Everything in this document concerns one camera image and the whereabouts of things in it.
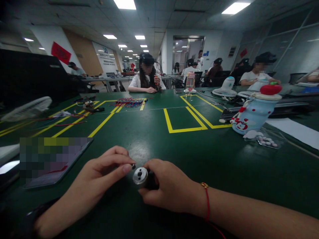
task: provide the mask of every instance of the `small metal component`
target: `small metal component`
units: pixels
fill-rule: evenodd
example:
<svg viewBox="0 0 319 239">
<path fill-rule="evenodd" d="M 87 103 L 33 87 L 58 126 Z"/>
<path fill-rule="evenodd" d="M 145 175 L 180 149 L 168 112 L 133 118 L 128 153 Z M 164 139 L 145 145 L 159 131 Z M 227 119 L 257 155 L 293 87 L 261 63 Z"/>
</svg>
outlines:
<svg viewBox="0 0 319 239">
<path fill-rule="evenodd" d="M 148 177 L 147 169 L 141 167 L 135 170 L 133 175 L 133 181 L 136 185 L 139 185 L 140 188 L 144 188 L 146 185 L 147 177 Z"/>
</svg>

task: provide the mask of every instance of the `right hand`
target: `right hand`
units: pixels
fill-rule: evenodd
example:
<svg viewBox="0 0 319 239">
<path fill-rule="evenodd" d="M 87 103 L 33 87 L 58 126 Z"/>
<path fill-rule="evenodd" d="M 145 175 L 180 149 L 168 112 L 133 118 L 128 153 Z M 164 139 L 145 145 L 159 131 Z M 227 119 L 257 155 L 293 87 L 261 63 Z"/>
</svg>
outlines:
<svg viewBox="0 0 319 239">
<path fill-rule="evenodd" d="M 194 203 L 193 188 L 198 184 L 186 176 L 178 167 L 168 161 L 152 159 L 143 167 L 155 174 L 158 190 L 139 189 L 146 204 L 173 212 L 189 212 Z"/>
<path fill-rule="evenodd" d="M 157 91 L 153 88 L 153 87 L 150 87 L 150 88 L 147 88 L 145 90 L 146 93 L 156 93 Z"/>
</svg>

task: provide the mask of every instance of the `plastic bottle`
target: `plastic bottle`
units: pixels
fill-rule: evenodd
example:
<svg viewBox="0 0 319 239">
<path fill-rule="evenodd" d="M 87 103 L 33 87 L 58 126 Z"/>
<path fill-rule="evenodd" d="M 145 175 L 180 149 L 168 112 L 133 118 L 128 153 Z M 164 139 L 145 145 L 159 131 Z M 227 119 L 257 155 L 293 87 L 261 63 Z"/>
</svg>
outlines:
<svg viewBox="0 0 319 239">
<path fill-rule="evenodd" d="M 185 95 L 189 96 L 189 95 L 192 95 L 192 93 L 196 92 L 194 90 L 194 88 L 195 88 L 195 73 L 193 71 L 190 71 L 187 73 L 185 85 L 186 85 L 186 88 L 184 90 Z"/>
</svg>

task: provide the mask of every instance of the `ceiling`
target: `ceiling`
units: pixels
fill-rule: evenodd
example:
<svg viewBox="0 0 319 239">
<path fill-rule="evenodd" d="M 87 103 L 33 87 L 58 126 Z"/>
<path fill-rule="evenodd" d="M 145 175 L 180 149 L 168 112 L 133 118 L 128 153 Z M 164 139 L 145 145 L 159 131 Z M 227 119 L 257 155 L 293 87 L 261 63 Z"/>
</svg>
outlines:
<svg viewBox="0 0 319 239">
<path fill-rule="evenodd" d="M 59 25 L 111 49 L 125 44 L 140 54 L 147 45 L 157 57 L 167 28 L 229 29 L 244 31 L 290 15 L 313 0 L 255 0 L 241 12 L 230 16 L 221 12 L 235 0 L 134 0 L 136 10 L 120 10 L 113 0 L 29 0 L 8 5 L 7 24 L 13 24 L 23 37 L 32 37 L 29 25 Z M 89 7 L 54 6 L 49 2 L 88 4 Z M 114 35 L 109 40 L 103 35 Z M 136 40 L 134 35 L 144 35 Z"/>
</svg>

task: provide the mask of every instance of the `white t-shirt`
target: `white t-shirt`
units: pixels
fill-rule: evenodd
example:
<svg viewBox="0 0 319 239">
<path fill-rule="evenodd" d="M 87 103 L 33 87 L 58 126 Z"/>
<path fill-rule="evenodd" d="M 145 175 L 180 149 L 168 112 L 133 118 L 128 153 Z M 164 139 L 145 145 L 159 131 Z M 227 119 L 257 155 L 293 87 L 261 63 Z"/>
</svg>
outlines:
<svg viewBox="0 0 319 239">
<path fill-rule="evenodd" d="M 262 86 L 269 84 L 269 80 L 272 79 L 272 77 L 263 72 L 260 72 L 259 75 L 256 75 L 254 72 L 250 71 L 250 72 L 245 72 L 243 76 L 240 78 L 239 82 L 245 79 L 247 81 L 253 81 L 258 79 L 258 81 L 256 81 L 253 85 L 251 85 L 248 88 L 248 90 L 259 91 Z"/>
<path fill-rule="evenodd" d="M 202 64 L 203 64 L 203 62 L 204 62 L 204 58 L 197 58 L 196 59 L 196 62 L 198 63 L 198 66 L 197 66 L 197 68 L 196 69 L 198 69 L 198 71 L 201 71 L 201 69 L 202 69 Z"/>
<path fill-rule="evenodd" d="M 85 74 L 85 71 L 81 68 L 78 68 L 77 70 L 72 69 L 71 70 L 71 75 L 82 75 Z"/>
<path fill-rule="evenodd" d="M 166 87 L 160 77 L 159 74 L 155 74 L 156 76 L 158 76 L 160 78 L 160 85 L 162 87 L 163 90 L 166 90 Z M 145 76 L 146 79 L 148 80 L 148 82 L 150 82 L 150 77 L 149 76 Z M 140 79 L 140 72 L 138 72 L 132 79 L 132 82 L 130 83 L 129 87 L 138 87 L 141 88 L 141 79 Z"/>
<path fill-rule="evenodd" d="M 186 76 L 187 76 L 187 73 L 188 72 L 191 72 L 191 71 L 194 71 L 194 72 L 198 72 L 200 70 L 198 70 L 197 68 L 194 68 L 192 66 L 188 67 L 188 68 L 185 68 L 182 72 L 182 76 L 183 76 L 183 83 L 185 83 L 185 80 L 186 80 Z"/>
</svg>

